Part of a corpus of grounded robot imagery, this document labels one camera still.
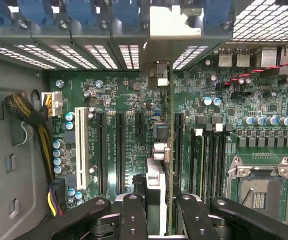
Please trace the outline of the green motherboard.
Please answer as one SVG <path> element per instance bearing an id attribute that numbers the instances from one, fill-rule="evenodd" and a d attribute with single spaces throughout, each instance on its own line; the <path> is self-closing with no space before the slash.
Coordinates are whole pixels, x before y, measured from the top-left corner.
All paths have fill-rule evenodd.
<path id="1" fill-rule="evenodd" d="M 152 117 L 158 116 L 158 92 L 148 87 L 138 72 L 57 71 L 48 75 L 50 87 L 62 92 L 63 116 L 52 122 L 55 172 L 66 179 L 68 206 L 74 207 L 95 196 L 117 196 L 116 113 L 125 113 L 125 193 L 134 189 L 135 175 L 144 174 L 152 152 Z M 288 66 L 280 69 L 225 67 L 213 54 L 187 72 L 175 72 L 175 108 L 185 115 L 183 193 L 193 193 L 205 202 L 207 132 L 211 133 L 211 186 L 213 198 L 214 132 L 219 140 L 226 133 L 225 177 L 233 155 L 271 154 L 288 156 Z M 88 108 L 89 185 L 77 188 L 75 113 Z M 106 194 L 98 190 L 99 112 L 107 116 Z M 135 136 L 135 113 L 144 113 L 145 135 Z"/>

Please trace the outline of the white power connector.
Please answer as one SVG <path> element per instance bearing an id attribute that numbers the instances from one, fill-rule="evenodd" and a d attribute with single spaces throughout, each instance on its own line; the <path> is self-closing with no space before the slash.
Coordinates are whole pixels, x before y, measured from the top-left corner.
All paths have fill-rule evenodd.
<path id="1" fill-rule="evenodd" d="M 46 107 L 46 113 L 49 118 L 62 116 L 62 92 L 42 92 L 41 103 L 42 107 Z"/>

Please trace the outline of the short black expansion slot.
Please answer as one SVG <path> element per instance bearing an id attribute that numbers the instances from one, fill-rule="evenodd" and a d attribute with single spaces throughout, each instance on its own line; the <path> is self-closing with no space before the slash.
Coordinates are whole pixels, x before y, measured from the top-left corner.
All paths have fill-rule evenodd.
<path id="1" fill-rule="evenodd" d="M 143 137 L 145 135 L 145 118 L 143 112 L 135 113 L 135 136 Z"/>

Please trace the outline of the white expansion slot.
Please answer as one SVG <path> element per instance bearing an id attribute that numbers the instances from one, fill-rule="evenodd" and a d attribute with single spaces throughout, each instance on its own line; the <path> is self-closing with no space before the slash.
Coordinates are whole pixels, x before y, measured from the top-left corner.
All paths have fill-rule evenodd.
<path id="1" fill-rule="evenodd" d="M 76 107 L 74 113 L 77 188 L 86 190 L 89 185 L 88 108 Z"/>

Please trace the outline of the black RAM slot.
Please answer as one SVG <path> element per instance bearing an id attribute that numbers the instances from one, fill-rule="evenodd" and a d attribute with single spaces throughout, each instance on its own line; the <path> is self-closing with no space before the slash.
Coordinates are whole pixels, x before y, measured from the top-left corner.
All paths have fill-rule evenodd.
<path id="1" fill-rule="evenodd" d="M 214 164 L 213 164 L 213 197 L 217 194 L 217 182 L 218 182 L 218 145 L 219 145 L 219 133 L 218 130 L 220 130 L 220 127 L 218 127 L 218 124 L 214 125 L 213 132 L 214 132 Z"/>
<path id="2" fill-rule="evenodd" d="M 219 144 L 219 183 L 218 183 L 218 196 L 223 196 L 223 186 L 225 177 L 225 154 L 226 154 L 226 133 L 220 134 Z"/>
<path id="3" fill-rule="evenodd" d="M 211 133 L 207 132 L 206 170 L 205 170 L 205 203 L 210 200 L 211 186 Z"/>

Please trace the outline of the CPU socket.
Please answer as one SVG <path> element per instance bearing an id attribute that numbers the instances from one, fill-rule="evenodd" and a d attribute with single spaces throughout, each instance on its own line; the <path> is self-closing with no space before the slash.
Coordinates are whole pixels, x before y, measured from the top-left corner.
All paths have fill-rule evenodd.
<path id="1" fill-rule="evenodd" d="M 288 225 L 288 155 L 231 156 L 224 196 Z"/>

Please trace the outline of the long black expansion slot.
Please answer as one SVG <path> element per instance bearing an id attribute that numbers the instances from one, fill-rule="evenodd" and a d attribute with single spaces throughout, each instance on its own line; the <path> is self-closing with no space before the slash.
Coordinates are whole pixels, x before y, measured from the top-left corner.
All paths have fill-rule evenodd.
<path id="1" fill-rule="evenodd" d="M 123 194 L 125 190 L 125 126 L 126 118 L 124 112 L 116 115 L 116 176 L 117 194 Z"/>
<path id="2" fill-rule="evenodd" d="M 98 190 L 101 195 L 105 195 L 108 188 L 108 168 L 107 168 L 107 116 L 105 112 L 99 112 L 98 122 Z"/>
<path id="3" fill-rule="evenodd" d="M 182 173 L 183 127 L 184 114 L 174 113 L 174 172 L 178 182 L 181 180 Z"/>

